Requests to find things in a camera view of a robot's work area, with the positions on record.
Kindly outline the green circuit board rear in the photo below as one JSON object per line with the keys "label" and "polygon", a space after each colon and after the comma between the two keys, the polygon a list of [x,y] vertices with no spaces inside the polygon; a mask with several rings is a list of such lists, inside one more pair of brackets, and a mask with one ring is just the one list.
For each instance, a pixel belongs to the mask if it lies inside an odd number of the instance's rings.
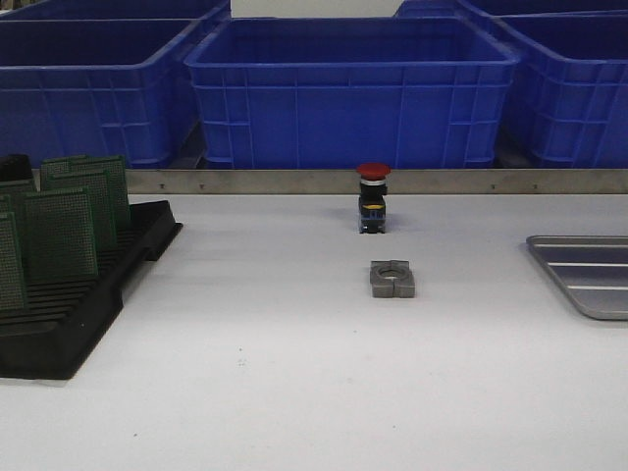
{"label": "green circuit board rear", "polygon": [[105,182],[101,186],[109,192],[116,226],[120,231],[127,230],[131,227],[131,209],[123,155],[90,157],[82,154],[46,159],[40,166],[40,187],[48,190],[96,184],[99,171],[104,172]]}

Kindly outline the blue centre plastic crate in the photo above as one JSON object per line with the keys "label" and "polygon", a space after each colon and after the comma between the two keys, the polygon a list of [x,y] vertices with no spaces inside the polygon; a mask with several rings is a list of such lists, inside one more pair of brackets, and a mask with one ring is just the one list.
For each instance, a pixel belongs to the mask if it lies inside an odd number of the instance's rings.
{"label": "blue centre plastic crate", "polygon": [[186,57],[214,168],[487,168],[517,56],[469,22],[239,19]]}

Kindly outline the green circuit board middle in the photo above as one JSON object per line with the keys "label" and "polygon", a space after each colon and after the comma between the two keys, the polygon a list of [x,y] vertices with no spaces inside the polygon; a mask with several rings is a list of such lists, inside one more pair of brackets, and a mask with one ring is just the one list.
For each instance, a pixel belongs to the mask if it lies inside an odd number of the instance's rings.
{"label": "green circuit board middle", "polygon": [[110,189],[108,172],[103,169],[72,171],[46,177],[45,190],[83,187],[89,195],[95,244],[98,250],[113,249],[118,244],[117,225]]}

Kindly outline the metal table edge rail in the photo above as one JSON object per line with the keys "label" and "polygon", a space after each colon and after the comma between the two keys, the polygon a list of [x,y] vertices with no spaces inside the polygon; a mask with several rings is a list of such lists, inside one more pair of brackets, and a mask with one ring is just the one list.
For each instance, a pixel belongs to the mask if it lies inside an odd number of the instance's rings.
{"label": "metal table edge rail", "polygon": [[[353,170],[128,170],[131,194],[356,194]],[[389,194],[625,194],[625,169],[396,170]]]}

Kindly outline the red emergency stop button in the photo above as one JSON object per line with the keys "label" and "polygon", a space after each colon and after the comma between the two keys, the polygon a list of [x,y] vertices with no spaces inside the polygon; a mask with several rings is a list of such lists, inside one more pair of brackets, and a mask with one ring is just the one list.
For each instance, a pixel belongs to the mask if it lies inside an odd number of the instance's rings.
{"label": "red emergency stop button", "polygon": [[392,169],[383,163],[363,163],[356,168],[360,176],[358,198],[359,232],[383,234],[386,231],[387,175]]}

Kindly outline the grey metal clamp block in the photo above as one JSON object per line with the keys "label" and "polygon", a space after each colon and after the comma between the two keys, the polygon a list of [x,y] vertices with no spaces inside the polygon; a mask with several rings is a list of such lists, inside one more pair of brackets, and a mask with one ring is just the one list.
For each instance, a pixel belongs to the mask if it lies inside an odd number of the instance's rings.
{"label": "grey metal clamp block", "polygon": [[405,260],[372,261],[369,272],[372,296],[375,298],[413,298],[416,283],[410,264]]}

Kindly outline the blue far-right rear crate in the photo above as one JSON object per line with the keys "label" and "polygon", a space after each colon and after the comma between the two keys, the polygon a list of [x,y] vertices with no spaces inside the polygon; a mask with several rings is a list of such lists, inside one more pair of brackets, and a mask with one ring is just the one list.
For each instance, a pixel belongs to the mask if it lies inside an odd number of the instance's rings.
{"label": "blue far-right rear crate", "polygon": [[494,1],[402,1],[395,16],[401,18],[479,17],[529,15],[626,14],[623,0],[494,0]]}

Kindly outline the green perforated circuit board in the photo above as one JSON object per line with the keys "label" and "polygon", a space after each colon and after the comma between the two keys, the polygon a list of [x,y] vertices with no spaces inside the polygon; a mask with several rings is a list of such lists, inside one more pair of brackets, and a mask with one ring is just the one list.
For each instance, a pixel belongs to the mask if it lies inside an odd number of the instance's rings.
{"label": "green perforated circuit board", "polygon": [[1,316],[25,311],[26,281],[13,212],[1,214]]}

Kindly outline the black slotted board rack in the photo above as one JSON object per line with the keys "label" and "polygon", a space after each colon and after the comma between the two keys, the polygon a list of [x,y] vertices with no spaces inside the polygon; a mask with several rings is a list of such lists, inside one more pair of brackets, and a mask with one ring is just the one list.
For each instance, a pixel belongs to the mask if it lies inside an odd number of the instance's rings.
{"label": "black slotted board rack", "polygon": [[[29,179],[36,192],[45,191],[27,156],[2,157],[1,182]],[[21,249],[27,304],[25,311],[1,316],[2,377],[70,379],[121,311],[125,282],[143,262],[158,260],[182,228],[167,201],[129,205],[131,227],[117,228],[117,246],[96,248],[95,279],[33,282]]]}

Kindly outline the blue right plastic crate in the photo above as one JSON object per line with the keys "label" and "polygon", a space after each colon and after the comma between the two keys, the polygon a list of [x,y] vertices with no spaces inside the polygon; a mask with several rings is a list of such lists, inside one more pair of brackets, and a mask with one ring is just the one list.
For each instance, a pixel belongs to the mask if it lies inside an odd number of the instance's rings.
{"label": "blue right plastic crate", "polygon": [[534,164],[626,168],[626,16],[503,16],[494,32],[520,58],[502,127]]}

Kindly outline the blue left plastic crate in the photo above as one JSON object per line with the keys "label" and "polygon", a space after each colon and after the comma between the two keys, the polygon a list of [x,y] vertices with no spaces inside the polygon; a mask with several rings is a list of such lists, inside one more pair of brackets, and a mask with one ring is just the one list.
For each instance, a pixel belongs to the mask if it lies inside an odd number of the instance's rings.
{"label": "blue left plastic crate", "polygon": [[168,166],[197,123],[184,59],[201,31],[181,19],[2,21],[2,154]]}

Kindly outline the silver metal tray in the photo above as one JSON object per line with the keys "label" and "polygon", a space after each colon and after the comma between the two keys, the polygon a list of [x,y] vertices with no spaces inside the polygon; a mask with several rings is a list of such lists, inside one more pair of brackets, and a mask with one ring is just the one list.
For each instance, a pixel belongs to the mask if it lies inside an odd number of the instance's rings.
{"label": "silver metal tray", "polygon": [[625,235],[532,235],[526,244],[582,315],[599,321],[627,319]]}

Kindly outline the green circuit board front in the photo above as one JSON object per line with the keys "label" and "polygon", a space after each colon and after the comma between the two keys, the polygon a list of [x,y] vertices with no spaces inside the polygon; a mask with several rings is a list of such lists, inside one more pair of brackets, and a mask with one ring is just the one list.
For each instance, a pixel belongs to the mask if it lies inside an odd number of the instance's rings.
{"label": "green circuit board front", "polygon": [[26,264],[31,281],[49,283],[98,277],[92,209],[85,188],[29,192],[24,205]]}

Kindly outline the green circuit board left-rear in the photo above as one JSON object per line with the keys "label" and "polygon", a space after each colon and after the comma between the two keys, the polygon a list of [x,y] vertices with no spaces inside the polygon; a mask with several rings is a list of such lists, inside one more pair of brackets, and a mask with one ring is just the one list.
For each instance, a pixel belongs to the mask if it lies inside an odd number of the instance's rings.
{"label": "green circuit board left-rear", "polygon": [[36,192],[34,179],[1,182],[1,212],[14,214],[22,250],[26,250],[25,196],[30,192]]}

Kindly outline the blue plastic crate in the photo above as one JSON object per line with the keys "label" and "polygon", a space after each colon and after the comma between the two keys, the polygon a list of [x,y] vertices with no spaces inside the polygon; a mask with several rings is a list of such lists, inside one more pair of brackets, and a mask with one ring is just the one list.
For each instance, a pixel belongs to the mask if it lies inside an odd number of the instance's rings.
{"label": "blue plastic crate", "polygon": [[469,22],[239,19],[186,57],[214,168],[487,168],[517,56]]}
{"label": "blue plastic crate", "polygon": [[626,168],[626,16],[503,16],[494,32],[520,58],[502,127],[534,164]]}
{"label": "blue plastic crate", "polygon": [[2,154],[168,166],[197,123],[184,59],[201,31],[181,19],[2,21]]}

